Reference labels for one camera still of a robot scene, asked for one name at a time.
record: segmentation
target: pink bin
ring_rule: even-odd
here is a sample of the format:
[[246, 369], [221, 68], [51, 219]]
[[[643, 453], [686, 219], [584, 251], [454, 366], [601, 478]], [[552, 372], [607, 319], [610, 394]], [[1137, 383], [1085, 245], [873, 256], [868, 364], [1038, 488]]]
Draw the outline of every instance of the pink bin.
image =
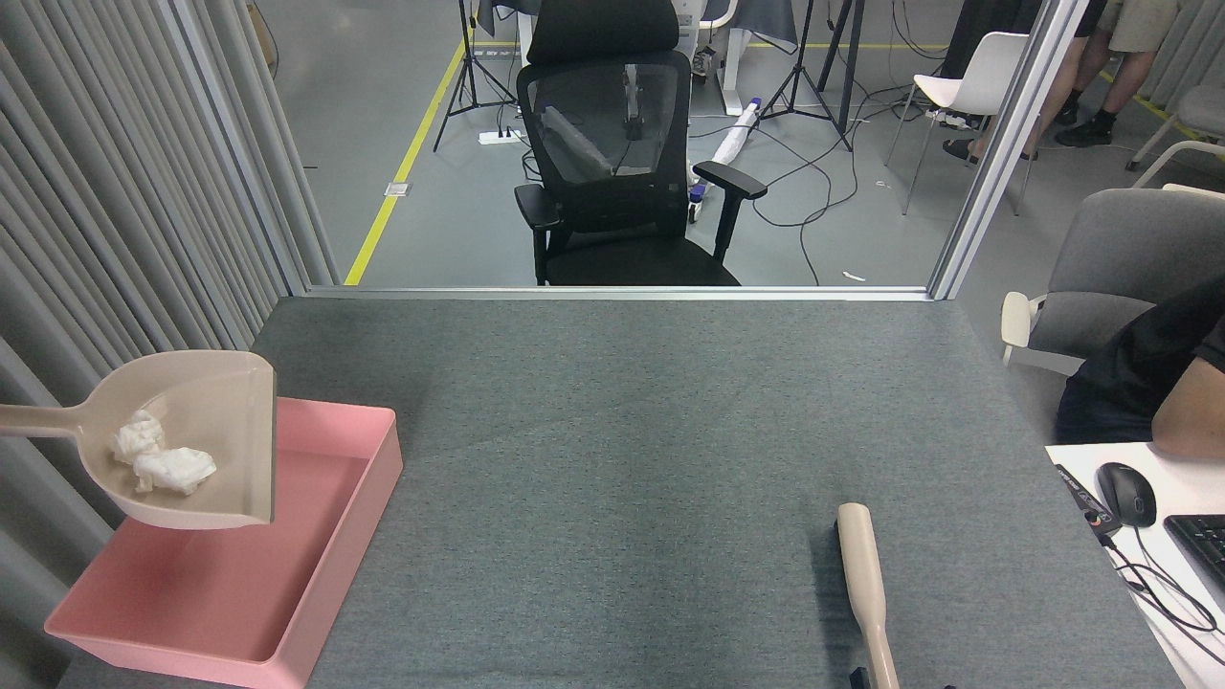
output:
[[392, 409], [282, 397], [271, 525], [129, 519], [44, 628], [119, 667], [301, 688], [403, 467]]

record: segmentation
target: yellow floor line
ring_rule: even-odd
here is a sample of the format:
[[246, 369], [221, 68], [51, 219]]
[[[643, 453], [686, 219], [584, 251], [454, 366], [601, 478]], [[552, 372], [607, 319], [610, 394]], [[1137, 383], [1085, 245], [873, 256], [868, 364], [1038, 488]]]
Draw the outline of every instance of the yellow floor line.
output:
[[[408, 146], [408, 152], [404, 153], [404, 159], [399, 163], [399, 169], [396, 170], [396, 178], [392, 181], [404, 181], [408, 179], [408, 172], [413, 169], [417, 154], [421, 151], [421, 145], [425, 143], [425, 136], [434, 125], [434, 118], [439, 113], [439, 107], [442, 105], [447, 86], [451, 85], [451, 78], [454, 77], [456, 70], [459, 69], [462, 58], [463, 42], [456, 47], [454, 54], [451, 55], [451, 64], [447, 65], [447, 71], [442, 75], [439, 87], [434, 89], [434, 98], [430, 99], [430, 107], [425, 109], [425, 116], [421, 118], [421, 124], [417, 128], [413, 142]], [[374, 255], [379, 240], [382, 239], [383, 228], [387, 227], [387, 221], [391, 218], [391, 212], [396, 207], [398, 199], [399, 196], [383, 197], [382, 206], [379, 207], [379, 213], [375, 216], [375, 222], [370, 226], [370, 232], [366, 234], [366, 240], [361, 243], [361, 250], [358, 251], [358, 257], [353, 260], [349, 276], [344, 278], [344, 284], [353, 286], [361, 283], [361, 276], [365, 275], [366, 266], [370, 265], [370, 256]]]

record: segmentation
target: beige dustpan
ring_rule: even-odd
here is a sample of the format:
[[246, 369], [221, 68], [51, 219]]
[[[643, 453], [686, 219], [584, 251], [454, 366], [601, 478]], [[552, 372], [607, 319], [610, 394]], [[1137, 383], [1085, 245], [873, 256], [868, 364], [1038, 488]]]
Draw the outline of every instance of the beige dustpan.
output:
[[[229, 528], [272, 521], [276, 378], [256, 354], [164, 352], [115, 369], [75, 407], [0, 405], [0, 434], [75, 438], [94, 482], [129, 516], [165, 528]], [[137, 409], [147, 409], [168, 447], [213, 456], [217, 472], [191, 495], [162, 488], [136, 493], [132, 467], [108, 441]]]

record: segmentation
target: black mouse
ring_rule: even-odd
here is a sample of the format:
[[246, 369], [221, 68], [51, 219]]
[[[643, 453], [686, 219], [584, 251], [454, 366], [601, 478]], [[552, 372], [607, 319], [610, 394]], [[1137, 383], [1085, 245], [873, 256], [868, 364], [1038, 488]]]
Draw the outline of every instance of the black mouse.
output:
[[1101, 500], [1115, 512], [1120, 523], [1153, 526], [1156, 522], [1156, 498], [1153, 485], [1140, 472], [1118, 462], [1106, 462], [1098, 470]]

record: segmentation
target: beige handle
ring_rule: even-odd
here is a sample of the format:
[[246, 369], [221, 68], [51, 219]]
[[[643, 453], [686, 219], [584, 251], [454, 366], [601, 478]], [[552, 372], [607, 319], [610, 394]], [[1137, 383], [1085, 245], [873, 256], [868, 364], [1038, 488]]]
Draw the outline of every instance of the beige handle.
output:
[[838, 544], [842, 547], [843, 573], [850, 609], [867, 646], [872, 689], [899, 689], [893, 653], [884, 634], [884, 580], [876, 553], [872, 515], [859, 503], [838, 506]]
[[22, 407], [0, 405], [0, 435], [47, 438], [80, 436], [81, 407]]

